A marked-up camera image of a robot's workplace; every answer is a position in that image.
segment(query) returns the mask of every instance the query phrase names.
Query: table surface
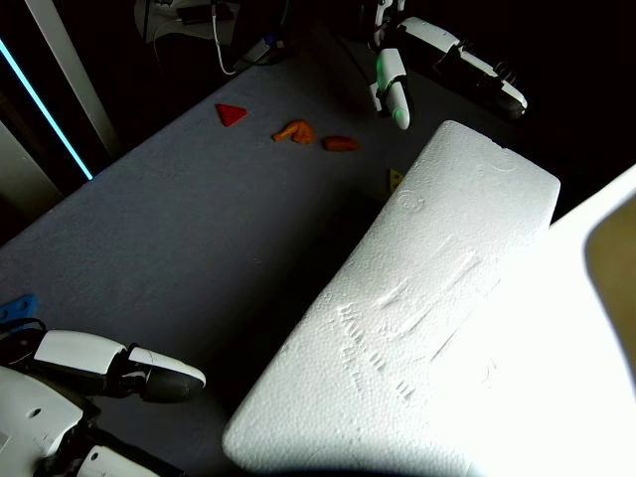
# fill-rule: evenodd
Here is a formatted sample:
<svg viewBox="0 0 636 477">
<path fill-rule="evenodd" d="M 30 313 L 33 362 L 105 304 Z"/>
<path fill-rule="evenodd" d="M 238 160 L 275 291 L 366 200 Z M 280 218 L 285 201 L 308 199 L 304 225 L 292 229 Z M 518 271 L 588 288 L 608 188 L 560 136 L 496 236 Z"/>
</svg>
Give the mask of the table surface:
<svg viewBox="0 0 636 477">
<path fill-rule="evenodd" d="M 96 399 L 104 429 L 195 477 L 234 471 L 221 448 L 230 415 L 388 197 L 388 168 L 405 172 L 445 119 L 514 149 L 512 127 L 416 75 L 400 131 L 328 34 L 298 51 L 230 81 L 0 250 L 0 303 L 35 293 L 50 328 L 136 342 L 206 373 L 186 403 Z M 373 55 L 360 55 L 372 71 Z M 219 102 L 248 115 L 224 128 Z M 363 148 L 271 140 L 298 118 Z"/>
</svg>

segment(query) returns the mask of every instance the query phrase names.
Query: orange toy animal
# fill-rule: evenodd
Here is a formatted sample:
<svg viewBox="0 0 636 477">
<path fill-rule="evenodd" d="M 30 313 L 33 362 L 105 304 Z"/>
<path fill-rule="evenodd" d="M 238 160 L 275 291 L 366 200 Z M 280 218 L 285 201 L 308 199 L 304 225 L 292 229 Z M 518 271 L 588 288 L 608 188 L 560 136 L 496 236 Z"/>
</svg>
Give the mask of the orange toy animal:
<svg viewBox="0 0 636 477">
<path fill-rule="evenodd" d="M 282 131 L 271 137 L 278 142 L 287 136 L 291 136 L 291 140 L 299 144 L 311 144 L 316 138 L 316 134 L 314 134 L 314 130 L 309 123 L 302 119 L 290 122 Z"/>
</svg>

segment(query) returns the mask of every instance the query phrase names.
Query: red triangle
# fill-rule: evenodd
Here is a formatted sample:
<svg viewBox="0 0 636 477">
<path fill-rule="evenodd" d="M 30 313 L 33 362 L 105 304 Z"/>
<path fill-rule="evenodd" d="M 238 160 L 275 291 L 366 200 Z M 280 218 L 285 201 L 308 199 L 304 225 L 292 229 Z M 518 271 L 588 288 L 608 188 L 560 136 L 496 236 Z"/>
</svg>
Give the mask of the red triangle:
<svg viewBox="0 0 636 477">
<path fill-rule="evenodd" d="M 244 107 L 229 106 L 227 104 L 217 104 L 217 112 L 223 126 L 232 126 L 242 117 L 247 115 L 247 109 Z"/>
</svg>

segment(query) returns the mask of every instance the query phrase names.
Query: robotic hand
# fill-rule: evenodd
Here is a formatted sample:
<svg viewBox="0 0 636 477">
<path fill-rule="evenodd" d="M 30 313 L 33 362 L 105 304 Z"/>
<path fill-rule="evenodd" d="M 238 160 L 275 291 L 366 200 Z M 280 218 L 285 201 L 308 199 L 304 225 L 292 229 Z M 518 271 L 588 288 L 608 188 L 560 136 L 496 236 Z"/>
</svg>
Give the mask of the robotic hand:
<svg viewBox="0 0 636 477">
<path fill-rule="evenodd" d="M 136 345 L 46 331 L 35 319 L 1 323 L 0 474 L 185 476 L 98 429 L 99 410 L 86 397 L 139 394 L 148 402 L 179 402 L 205 385 L 199 370 Z"/>
<path fill-rule="evenodd" d="M 378 0 L 372 46 L 378 50 L 377 82 L 370 86 L 377 111 L 408 129 L 406 70 L 439 80 L 508 119 L 526 112 L 528 102 L 514 87 L 515 75 L 503 63 L 495 68 L 468 52 L 449 32 L 415 17 L 404 17 L 405 0 Z"/>
</svg>

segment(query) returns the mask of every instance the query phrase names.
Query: blue light strip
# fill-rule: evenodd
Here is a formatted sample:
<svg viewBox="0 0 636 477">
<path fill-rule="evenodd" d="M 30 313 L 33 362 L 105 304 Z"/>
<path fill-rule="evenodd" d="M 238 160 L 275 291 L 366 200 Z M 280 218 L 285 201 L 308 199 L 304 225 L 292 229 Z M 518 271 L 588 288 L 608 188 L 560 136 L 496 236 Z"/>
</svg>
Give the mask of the blue light strip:
<svg viewBox="0 0 636 477">
<path fill-rule="evenodd" d="M 49 111 L 47 110 L 47 107 L 44 106 L 44 104 L 42 103 L 42 100 L 40 99 L 36 91 L 33 89 L 31 84 L 29 83 L 29 80 L 27 79 L 27 77 L 24 76 L 24 73 L 22 73 L 22 70 L 20 70 L 20 67 L 11 56 L 11 53 L 9 53 L 9 50 L 7 50 L 7 47 L 5 47 L 2 39 L 0 39 L 0 52 L 2 52 L 2 55 L 4 55 L 4 58 L 9 63 L 9 66 L 11 66 L 11 69 L 18 77 L 18 80 L 20 80 L 20 82 L 22 83 L 22 86 L 31 96 L 31 99 L 38 105 L 38 107 L 40 108 L 40 111 L 42 112 L 42 114 L 44 114 L 44 117 L 47 118 L 47 121 L 49 121 L 49 124 L 51 124 L 51 127 L 53 127 L 53 130 L 56 131 L 56 134 L 58 134 L 58 137 L 60 137 L 60 140 L 62 141 L 62 143 L 69 150 L 69 153 L 73 156 L 73 158 L 76 160 L 81 171 L 86 174 L 86 177 L 89 180 L 92 180 L 92 174 L 90 174 L 90 172 L 88 171 L 84 163 L 81 161 L 80 157 L 78 156 L 78 154 L 72 147 L 71 143 L 69 142 L 67 137 L 64 135 L 64 133 L 62 132 L 58 124 L 55 122 L 55 120 L 53 119 Z"/>
</svg>

